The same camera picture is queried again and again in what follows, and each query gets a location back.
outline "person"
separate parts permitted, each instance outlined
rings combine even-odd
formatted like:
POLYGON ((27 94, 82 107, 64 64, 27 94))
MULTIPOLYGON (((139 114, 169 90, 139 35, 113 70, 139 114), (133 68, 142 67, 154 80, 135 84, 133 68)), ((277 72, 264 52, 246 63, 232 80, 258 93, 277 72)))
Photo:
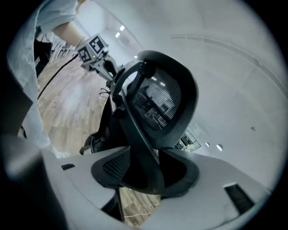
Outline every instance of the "person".
POLYGON ((37 108, 37 77, 34 62, 34 37, 36 28, 42 33, 53 32, 62 40, 77 47, 86 41, 72 23, 76 16, 77 0, 45 0, 31 14, 17 32, 7 51, 7 64, 23 88, 24 93, 33 102, 22 127, 28 140, 39 148, 54 152, 57 158, 67 157, 69 153, 58 152, 43 129, 43 123, 37 108))
POLYGON ((53 37, 53 32, 48 32, 45 34, 43 32, 40 32, 40 34, 34 40, 34 61, 37 58, 40 59, 38 64, 36 65, 37 78, 50 60, 53 37))

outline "ceiling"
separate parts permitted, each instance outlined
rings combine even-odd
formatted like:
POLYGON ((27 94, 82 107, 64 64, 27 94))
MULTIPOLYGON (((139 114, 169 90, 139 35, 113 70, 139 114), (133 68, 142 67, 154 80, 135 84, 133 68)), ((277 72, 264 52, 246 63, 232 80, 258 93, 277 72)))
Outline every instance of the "ceiling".
POLYGON ((77 16, 90 34, 124 25, 129 52, 157 50, 190 69, 199 101, 189 129, 202 145, 199 153, 226 160, 272 189, 286 157, 288 84, 261 20, 238 1, 95 2, 84 3, 77 16))

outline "ceiling light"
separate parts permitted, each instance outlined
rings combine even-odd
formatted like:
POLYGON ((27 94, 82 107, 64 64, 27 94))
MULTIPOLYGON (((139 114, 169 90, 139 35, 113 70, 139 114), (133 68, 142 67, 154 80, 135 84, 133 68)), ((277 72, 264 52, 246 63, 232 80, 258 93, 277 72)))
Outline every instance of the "ceiling light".
POLYGON ((220 151, 223 150, 223 146, 222 145, 216 145, 217 149, 219 149, 220 151))

